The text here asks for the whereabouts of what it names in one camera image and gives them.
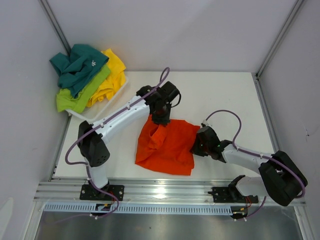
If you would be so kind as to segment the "orange shorts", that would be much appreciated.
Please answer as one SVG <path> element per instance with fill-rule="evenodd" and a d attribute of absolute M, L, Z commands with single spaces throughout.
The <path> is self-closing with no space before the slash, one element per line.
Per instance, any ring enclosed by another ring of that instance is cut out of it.
<path fill-rule="evenodd" d="M 190 176 L 195 167 L 191 149 L 199 129 L 181 119 L 155 124 L 149 116 L 137 140 L 135 164 L 154 172 Z"/>

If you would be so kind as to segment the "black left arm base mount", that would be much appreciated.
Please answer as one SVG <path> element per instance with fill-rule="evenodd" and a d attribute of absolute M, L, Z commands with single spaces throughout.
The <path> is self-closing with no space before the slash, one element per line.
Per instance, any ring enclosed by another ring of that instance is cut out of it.
<path fill-rule="evenodd" d="M 109 184 L 102 188 L 102 190 L 115 196 L 119 201 L 122 201 L 125 193 L 125 186 Z M 115 201 L 113 197 L 95 189 L 91 184 L 82 185 L 79 199 L 83 201 Z"/>

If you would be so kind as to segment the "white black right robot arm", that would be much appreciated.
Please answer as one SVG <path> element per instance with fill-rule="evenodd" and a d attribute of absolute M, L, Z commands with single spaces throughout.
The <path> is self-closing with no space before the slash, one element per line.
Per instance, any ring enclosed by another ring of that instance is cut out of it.
<path fill-rule="evenodd" d="M 197 131 L 191 153 L 210 156 L 216 161 L 238 165 L 258 174 L 257 177 L 242 174 L 227 187 L 213 187 L 209 194 L 216 203 L 243 203 L 246 199 L 257 203 L 258 197 L 270 197 L 286 207 L 306 192 L 307 179 L 284 151 L 266 154 L 240 148 L 230 140 L 219 140 L 208 125 Z"/>

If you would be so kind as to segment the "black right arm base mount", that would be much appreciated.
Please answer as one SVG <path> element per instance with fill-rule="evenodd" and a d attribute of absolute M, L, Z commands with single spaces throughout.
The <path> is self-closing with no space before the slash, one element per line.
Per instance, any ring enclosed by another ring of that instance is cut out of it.
<path fill-rule="evenodd" d="M 259 202 L 257 196 L 243 195 L 236 188 L 236 184 L 244 177 L 245 175 L 236 177 L 228 186 L 213 186 L 207 193 L 212 196 L 214 203 L 257 204 Z"/>

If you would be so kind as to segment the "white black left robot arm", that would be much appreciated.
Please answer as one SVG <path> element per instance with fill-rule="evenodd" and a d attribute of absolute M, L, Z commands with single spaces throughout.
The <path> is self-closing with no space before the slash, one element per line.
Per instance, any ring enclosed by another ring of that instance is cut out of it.
<path fill-rule="evenodd" d="M 90 192 L 97 200 L 105 199 L 109 193 L 109 180 L 104 170 L 110 158 L 107 144 L 120 131 L 145 116 L 150 115 L 156 125 L 166 126 L 170 123 L 172 101 L 176 97 L 181 99 L 181 93 L 169 81 L 155 89 L 146 85 L 118 111 L 94 123 L 83 121 L 79 125 L 77 146 L 88 165 L 88 178 L 93 183 Z"/>

